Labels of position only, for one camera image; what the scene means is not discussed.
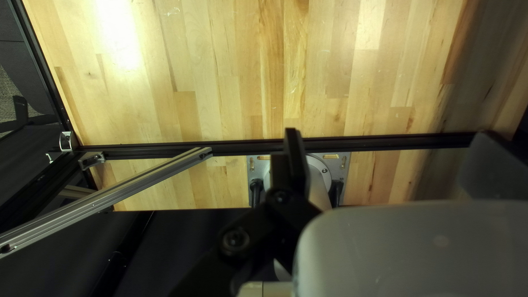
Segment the aluminum frame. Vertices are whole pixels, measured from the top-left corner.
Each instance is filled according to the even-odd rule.
[[[83,218],[104,210],[211,157],[211,148],[196,147],[115,185],[99,190],[0,235],[0,258]]]

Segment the gray floor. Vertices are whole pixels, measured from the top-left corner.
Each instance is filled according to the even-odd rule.
[[[21,96],[18,89],[15,87],[9,76],[0,65],[0,123],[15,119],[15,106],[13,105],[13,96]],[[27,109],[29,116],[38,116],[40,113],[36,112],[31,106]],[[0,137],[9,132],[0,133]]]

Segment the bolt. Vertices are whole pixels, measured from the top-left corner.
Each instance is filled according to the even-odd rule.
[[[275,193],[274,196],[275,196],[275,201],[277,201],[278,203],[286,203],[289,200],[288,193],[284,191],[278,191]]]
[[[230,252],[243,250],[249,244],[249,235],[242,229],[234,229],[224,234],[222,243]]]

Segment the mounting hole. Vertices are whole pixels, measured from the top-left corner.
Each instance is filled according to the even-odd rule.
[[[5,244],[2,247],[0,247],[0,254],[6,254],[10,251],[14,250],[15,248],[11,246],[10,244]]]

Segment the wooden table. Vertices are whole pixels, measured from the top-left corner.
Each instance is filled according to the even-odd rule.
[[[528,103],[528,4],[463,0],[24,0],[84,145],[474,131]],[[461,149],[358,152],[346,204],[461,194]],[[106,187],[163,160],[110,161]],[[247,207],[244,156],[117,210]]]

